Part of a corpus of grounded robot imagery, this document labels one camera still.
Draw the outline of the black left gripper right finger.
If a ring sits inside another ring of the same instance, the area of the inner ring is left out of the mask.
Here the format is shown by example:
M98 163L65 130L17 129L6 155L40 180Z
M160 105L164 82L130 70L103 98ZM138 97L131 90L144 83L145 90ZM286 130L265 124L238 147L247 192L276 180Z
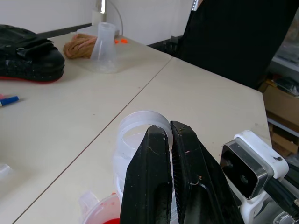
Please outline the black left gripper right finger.
M190 126L171 121L179 224L244 224L219 163Z

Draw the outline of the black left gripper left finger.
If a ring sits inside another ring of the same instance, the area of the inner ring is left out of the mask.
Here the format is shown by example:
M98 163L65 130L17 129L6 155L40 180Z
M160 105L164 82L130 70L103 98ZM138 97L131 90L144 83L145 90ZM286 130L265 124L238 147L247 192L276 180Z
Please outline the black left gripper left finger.
M150 126L127 167L120 224L170 224L171 202L168 137Z

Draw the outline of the clear plastic cup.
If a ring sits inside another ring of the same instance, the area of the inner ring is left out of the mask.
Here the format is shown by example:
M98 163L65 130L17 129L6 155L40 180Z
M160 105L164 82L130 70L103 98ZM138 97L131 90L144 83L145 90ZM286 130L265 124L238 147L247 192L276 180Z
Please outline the clear plastic cup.
M134 128L144 125L154 125L164 129L169 147L166 151L169 162L167 168L172 171L170 152L173 144L173 135L169 121L163 115L153 111L138 111L128 115L120 122L116 139L116 150L113 155L114 185L120 202L123 198L127 167L145 136L144 132L129 136L125 136L125 134Z

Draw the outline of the measuring cup with red liquid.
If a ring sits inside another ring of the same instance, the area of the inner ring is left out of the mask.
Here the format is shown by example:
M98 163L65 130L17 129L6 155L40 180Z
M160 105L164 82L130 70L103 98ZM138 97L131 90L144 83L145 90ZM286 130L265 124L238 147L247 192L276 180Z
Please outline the measuring cup with red liquid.
M119 224L121 206L116 193L99 201L92 192L79 198L81 224Z

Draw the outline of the brown cardboard box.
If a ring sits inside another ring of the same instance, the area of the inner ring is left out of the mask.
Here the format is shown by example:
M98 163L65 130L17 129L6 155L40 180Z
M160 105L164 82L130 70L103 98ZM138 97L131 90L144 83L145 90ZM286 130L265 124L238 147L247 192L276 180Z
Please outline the brown cardboard box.
M299 129L299 98L280 90L270 81L263 82L259 91L267 112Z

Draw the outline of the clear plastic conical flask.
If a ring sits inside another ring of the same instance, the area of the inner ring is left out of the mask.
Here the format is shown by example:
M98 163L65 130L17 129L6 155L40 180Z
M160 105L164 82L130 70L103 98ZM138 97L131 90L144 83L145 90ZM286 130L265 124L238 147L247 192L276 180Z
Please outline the clear plastic conical flask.
M98 36L90 59L94 70L101 73L116 72L116 48L115 48L116 26L101 22L98 24Z

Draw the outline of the blue marker pen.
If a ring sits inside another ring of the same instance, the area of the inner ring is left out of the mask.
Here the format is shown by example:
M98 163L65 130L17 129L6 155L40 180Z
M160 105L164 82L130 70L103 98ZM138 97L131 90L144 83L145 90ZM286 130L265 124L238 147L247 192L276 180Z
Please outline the blue marker pen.
M9 104L15 103L19 100L17 96L9 97L9 98L1 98L0 99L0 107L7 106Z

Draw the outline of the black fabric panel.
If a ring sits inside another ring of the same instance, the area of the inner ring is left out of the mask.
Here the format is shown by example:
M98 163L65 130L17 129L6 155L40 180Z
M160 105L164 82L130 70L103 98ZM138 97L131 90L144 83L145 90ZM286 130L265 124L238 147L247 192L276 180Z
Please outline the black fabric panel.
M202 0L177 57L256 88L298 8L299 0Z

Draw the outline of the white plastic box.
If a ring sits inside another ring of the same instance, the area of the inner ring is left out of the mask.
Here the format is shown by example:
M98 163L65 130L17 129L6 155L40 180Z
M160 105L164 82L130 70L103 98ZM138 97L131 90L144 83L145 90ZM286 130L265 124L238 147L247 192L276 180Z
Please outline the white plastic box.
M108 36L112 35L113 32L114 36L118 36L120 34L119 30L114 24L107 22L101 22L98 25L89 26L77 30L77 34L85 34L91 36Z

